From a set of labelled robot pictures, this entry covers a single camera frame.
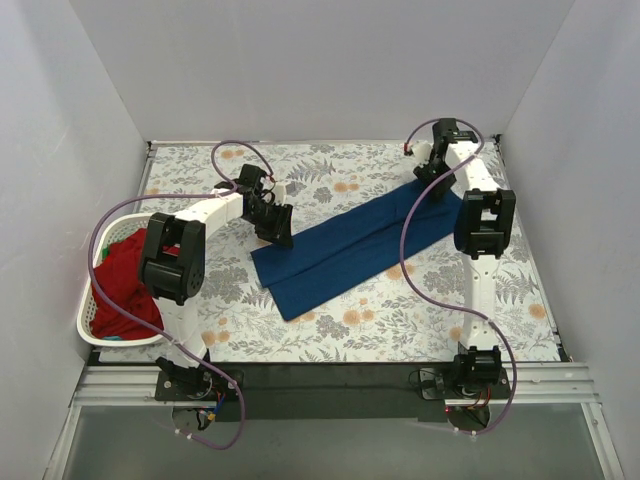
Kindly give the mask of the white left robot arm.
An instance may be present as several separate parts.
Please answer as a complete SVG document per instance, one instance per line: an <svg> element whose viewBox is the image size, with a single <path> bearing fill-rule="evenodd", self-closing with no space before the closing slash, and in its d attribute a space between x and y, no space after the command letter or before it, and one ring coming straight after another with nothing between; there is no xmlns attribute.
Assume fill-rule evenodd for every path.
<svg viewBox="0 0 640 480"><path fill-rule="evenodd" d="M243 165L238 178L218 183L203 200L176 213L149 217L138 276L158 305L171 351L156 360L173 387L193 400L214 396L214 373L199 326L195 297L205 280L207 240L242 219L260 239L291 248L293 206L286 186L263 169Z"/></svg>

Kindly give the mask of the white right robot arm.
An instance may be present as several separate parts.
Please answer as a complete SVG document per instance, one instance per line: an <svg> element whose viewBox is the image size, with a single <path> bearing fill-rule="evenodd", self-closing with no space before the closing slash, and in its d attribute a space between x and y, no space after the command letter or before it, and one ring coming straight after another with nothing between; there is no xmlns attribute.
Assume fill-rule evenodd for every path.
<svg viewBox="0 0 640 480"><path fill-rule="evenodd" d="M510 244L516 195L500 187L479 158L481 135L455 118L430 122L433 144L405 142L404 153L423 163L414 175L429 189L429 200L442 200L453 186L462 188L454 226L454 245L462 255L464 315L453 360L420 371L425 398L459 399L472 408L512 395L495 330L497 277Z"/></svg>

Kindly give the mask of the dark blue t shirt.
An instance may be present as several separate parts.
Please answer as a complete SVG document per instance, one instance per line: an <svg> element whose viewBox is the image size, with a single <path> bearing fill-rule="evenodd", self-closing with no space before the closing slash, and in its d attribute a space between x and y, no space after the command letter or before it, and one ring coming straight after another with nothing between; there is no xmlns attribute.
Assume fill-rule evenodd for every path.
<svg viewBox="0 0 640 480"><path fill-rule="evenodd" d="M286 321L399 263L405 219L424 186L407 183L293 237L251 253L260 285Z"/></svg>

